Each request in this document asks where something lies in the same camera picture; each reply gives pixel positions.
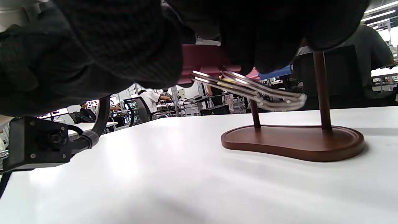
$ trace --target black glove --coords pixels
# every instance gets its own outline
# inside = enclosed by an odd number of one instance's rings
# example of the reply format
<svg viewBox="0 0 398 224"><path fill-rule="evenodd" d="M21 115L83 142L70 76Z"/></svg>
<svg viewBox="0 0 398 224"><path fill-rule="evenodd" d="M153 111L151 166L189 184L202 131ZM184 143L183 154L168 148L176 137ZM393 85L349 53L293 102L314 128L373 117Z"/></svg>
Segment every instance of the black glove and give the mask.
<svg viewBox="0 0 398 224"><path fill-rule="evenodd" d="M337 46L354 33L368 0L167 0L185 25L204 39L220 37L248 74L288 65L306 39L313 50Z"/></svg>
<svg viewBox="0 0 398 224"><path fill-rule="evenodd" d="M177 83L184 32L175 17L165 19L159 0L54 2L64 17L45 12L38 22L0 34L0 114L40 115L133 83ZM168 3L202 38L219 38L247 74L253 66L261 73L284 67L303 38L315 50L338 45L355 31L369 1Z"/></svg>

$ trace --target pink object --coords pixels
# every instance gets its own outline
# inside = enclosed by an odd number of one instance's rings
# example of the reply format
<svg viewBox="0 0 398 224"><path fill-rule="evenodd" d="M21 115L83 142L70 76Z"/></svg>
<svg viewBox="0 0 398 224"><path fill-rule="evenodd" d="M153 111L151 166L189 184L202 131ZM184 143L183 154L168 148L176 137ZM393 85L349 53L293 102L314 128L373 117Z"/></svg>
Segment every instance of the pink object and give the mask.
<svg viewBox="0 0 398 224"><path fill-rule="evenodd" d="M221 47L184 44L182 51L184 66L178 84L191 83L192 71L199 71L215 77L220 75L221 70L240 71L240 66L233 65Z"/></svg>
<svg viewBox="0 0 398 224"><path fill-rule="evenodd" d="M256 68L253 68L253 70L247 74L246 77L254 81L260 81L260 77L258 76L258 71Z"/></svg>

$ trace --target wooden post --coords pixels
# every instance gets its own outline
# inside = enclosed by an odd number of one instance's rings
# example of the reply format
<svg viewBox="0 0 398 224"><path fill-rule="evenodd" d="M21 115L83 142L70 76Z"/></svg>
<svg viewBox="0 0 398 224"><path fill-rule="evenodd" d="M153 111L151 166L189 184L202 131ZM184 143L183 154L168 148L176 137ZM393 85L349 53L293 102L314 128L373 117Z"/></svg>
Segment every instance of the wooden post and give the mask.
<svg viewBox="0 0 398 224"><path fill-rule="evenodd" d="M332 130L332 124L330 122L328 82L326 78L325 56L323 51L314 52L314 65L322 129Z"/></svg>
<svg viewBox="0 0 398 224"><path fill-rule="evenodd" d="M252 116L255 128L260 128L260 118L258 116L257 102L254 100L250 100L250 108L252 109Z"/></svg>

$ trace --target wooden base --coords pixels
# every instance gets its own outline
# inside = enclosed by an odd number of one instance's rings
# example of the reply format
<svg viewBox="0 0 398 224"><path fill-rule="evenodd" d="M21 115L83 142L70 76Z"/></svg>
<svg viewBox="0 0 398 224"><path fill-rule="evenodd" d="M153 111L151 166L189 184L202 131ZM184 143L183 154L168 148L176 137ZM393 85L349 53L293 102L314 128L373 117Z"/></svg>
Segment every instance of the wooden base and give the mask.
<svg viewBox="0 0 398 224"><path fill-rule="evenodd" d="M332 126L245 126L225 132L222 145L227 149L281 155L295 159L331 162L360 154L363 135L353 129Z"/></svg>

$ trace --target white tabletop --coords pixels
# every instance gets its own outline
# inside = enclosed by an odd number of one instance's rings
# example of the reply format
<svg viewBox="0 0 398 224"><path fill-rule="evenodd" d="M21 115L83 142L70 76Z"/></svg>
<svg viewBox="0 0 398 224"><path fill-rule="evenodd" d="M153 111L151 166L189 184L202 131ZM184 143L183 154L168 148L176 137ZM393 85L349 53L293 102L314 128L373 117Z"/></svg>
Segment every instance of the white tabletop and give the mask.
<svg viewBox="0 0 398 224"><path fill-rule="evenodd" d="M91 129L93 129L95 123L80 123L80 124L73 124L73 126L79 127L82 131L89 131ZM108 122L106 123L107 127L113 126L117 124L117 122ZM72 130L68 130L68 135L69 136L75 136L77 135L77 133L75 131Z"/></svg>
<svg viewBox="0 0 398 224"><path fill-rule="evenodd" d="M382 77L382 76L395 76L398 75L398 67L395 66L392 69L390 68L385 68L385 69L375 69L371 71L371 77L376 78L376 77Z"/></svg>
<svg viewBox="0 0 398 224"><path fill-rule="evenodd" d="M398 121L378 119L397 114L398 107L332 110L333 125L362 132L368 150L331 163L223 148L220 135L252 124L251 114L158 119L106 134L68 164L14 173L0 200L0 220L397 223ZM263 113L260 119L263 124L320 124L318 111ZM154 139L154 131L162 138Z"/></svg>
<svg viewBox="0 0 398 224"><path fill-rule="evenodd" d="M188 105L188 104L191 104L190 102L184 102L184 101L179 101L178 102L178 105L180 105L180 106L182 106L182 105ZM157 105L156 107L157 108L160 108L160 107L165 107L166 106L166 104L159 104L159 105ZM167 106L174 106L174 103L167 103Z"/></svg>

